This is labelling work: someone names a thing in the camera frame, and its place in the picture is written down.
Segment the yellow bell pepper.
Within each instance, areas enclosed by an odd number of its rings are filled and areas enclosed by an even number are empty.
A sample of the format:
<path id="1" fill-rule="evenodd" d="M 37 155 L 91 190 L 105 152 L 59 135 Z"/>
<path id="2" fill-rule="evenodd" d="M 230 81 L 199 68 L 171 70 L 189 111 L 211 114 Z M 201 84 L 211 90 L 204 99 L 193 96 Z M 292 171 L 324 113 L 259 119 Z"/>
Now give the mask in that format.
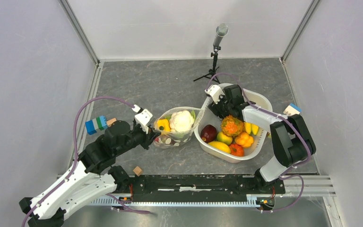
<path id="1" fill-rule="evenodd" d="M 166 118 L 159 119 L 157 121 L 156 127 L 161 132 L 170 132 L 171 131 L 169 120 Z"/>

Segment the yellow banana bunch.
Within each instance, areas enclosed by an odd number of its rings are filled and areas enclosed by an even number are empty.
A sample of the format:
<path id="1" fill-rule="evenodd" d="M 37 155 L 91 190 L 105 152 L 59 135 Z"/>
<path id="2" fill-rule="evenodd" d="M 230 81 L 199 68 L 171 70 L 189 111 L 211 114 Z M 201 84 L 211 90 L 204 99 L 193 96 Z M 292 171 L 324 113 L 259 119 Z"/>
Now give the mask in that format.
<path id="1" fill-rule="evenodd" d="M 257 135 L 259 132 L 259 126 L 249 122 L 244 122 L 244 129 L 248 134 Z"/>

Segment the clear polka dot zip bag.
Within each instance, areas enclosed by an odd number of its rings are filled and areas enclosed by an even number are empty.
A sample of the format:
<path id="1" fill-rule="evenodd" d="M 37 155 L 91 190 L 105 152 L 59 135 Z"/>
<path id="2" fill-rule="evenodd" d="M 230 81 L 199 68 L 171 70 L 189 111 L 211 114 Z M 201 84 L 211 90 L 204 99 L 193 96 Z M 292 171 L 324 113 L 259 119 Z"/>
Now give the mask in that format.
<path id="1" fill-rule="evenodd" d="M 205 109 L 188 106 L 175 107 L 154 121 L 154 129 L 160 132 L 153 144 L 158 148 L 178 147 L 191 139 Z"/>

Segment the white cauliflower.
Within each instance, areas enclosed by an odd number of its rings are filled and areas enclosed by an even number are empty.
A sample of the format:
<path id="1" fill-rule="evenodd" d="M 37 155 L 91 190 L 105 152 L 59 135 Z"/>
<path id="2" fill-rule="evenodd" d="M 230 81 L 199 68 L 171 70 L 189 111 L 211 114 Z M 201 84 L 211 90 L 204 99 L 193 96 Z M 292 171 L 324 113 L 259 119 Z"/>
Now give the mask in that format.
<path id="1" fill-rule="evenodd" d="M 169 123 L 171 132 L 186 132 L 189 131 L 195 122 L 195 117 L 192 111 L 183 110 L 171 114 Z"/>

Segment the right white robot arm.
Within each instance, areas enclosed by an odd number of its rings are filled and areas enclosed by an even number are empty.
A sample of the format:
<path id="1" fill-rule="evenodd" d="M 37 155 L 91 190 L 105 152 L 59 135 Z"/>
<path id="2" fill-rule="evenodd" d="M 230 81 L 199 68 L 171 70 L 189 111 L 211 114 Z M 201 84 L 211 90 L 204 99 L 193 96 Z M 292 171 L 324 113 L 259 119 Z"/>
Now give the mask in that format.
<path id="1" fill-rule="evenodd" d="M 270 133 L 274 155 L 255 173 L 254 187 L 266 193 L 273 187 L 273 181 L 297 165 L 301 165 L 316 152 L 316 146 L 303 117 L 277 114 L 252 103 L 238 85 L 221 88 L 211 85 L 206 89 L 212 98 L 210 111 L 221 119 L 220 129 L 240 142 L 245 132 L 245 123 L 253 123 Z"/>

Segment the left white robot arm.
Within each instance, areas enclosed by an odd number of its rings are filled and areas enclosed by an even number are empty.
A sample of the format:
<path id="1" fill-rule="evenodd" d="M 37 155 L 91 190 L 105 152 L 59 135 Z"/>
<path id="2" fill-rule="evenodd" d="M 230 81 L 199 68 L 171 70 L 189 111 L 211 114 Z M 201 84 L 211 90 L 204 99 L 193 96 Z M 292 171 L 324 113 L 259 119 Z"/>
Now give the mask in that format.
<path id="1" fill-rule="evenodd" d="M 115 121 L 49 189 L 19 202 L 26 214 L 22 226 L 60 227 L 76 210 L 102 195 L 127 191 L 130 177 L 115 165 L 116 158 L 137 146 L 148 149 L 159 135 L 151 126 Z"/>

